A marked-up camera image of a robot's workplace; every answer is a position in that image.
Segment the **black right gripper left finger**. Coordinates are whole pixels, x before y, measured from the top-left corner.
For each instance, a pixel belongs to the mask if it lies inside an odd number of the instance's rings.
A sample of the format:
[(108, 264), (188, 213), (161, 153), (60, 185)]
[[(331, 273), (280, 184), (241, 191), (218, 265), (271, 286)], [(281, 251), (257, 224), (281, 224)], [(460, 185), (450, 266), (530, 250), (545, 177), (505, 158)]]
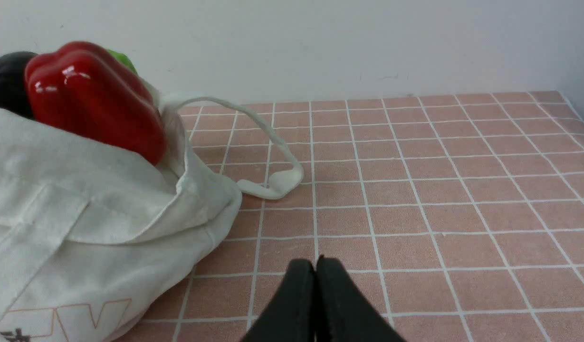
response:
[(276, 292), (242, 342), (313, 342), (313, 264), (294, 258)]

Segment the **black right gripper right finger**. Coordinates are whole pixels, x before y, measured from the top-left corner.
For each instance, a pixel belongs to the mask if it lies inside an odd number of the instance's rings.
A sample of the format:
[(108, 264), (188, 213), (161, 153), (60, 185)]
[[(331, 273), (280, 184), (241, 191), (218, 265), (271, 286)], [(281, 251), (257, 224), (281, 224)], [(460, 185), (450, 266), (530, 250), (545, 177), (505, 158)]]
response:
[(404, 342), (370, 304), (342, 262), (320, 256), (316, 262), (317, 342)]

